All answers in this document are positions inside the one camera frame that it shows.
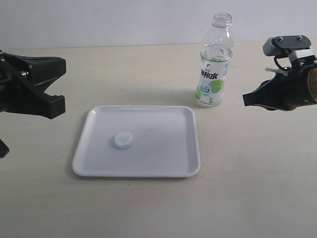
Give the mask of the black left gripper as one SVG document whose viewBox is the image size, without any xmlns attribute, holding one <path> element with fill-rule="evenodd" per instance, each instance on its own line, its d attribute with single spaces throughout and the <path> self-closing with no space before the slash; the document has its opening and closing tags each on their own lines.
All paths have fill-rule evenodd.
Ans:
<svg viewBox="0 0 317 238">
<path fill-rule="evenodd" d="M 8 63 L 27 81 L 14 81 Z M 65 113 L 63 95 L 44 93 L 66 74 L 66 60 L 60 57 L 29 57 L 0 52 L 0 112 L 53 119 Z"/>
</svg>

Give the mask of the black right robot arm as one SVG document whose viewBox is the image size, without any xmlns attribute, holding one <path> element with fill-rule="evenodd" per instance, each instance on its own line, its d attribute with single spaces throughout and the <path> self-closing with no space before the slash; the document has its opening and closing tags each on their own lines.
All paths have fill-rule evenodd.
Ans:
<svg viewBox="0 0 317 238">
<path fill-rule="evenodd" d="M 260 86 L 243 95 L 244 106 L 258 106 L 268 111 L 292 111 L 317 103 L 317 65 L 303 64 L 299 70 L 284 75 L 276 73 Z"/>
</svg>

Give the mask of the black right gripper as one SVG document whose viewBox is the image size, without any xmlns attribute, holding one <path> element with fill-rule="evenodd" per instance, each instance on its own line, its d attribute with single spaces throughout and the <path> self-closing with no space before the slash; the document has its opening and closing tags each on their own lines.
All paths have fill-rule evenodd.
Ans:
<svg viewBox="0 0 317 238">
<path fill-rule="evenodd" d="M 288 76 L 276 75 L 272 82 L 262 82 L 259 87 L 243 95 L 244 106 L 258 106 L 268 111 L 292 111 L 298 107 L 317 104 L 317 84 L 309 82 L 308 78 L 315 77 L 317 65 L 303 65 L 298 72 Z"/>
</svg>

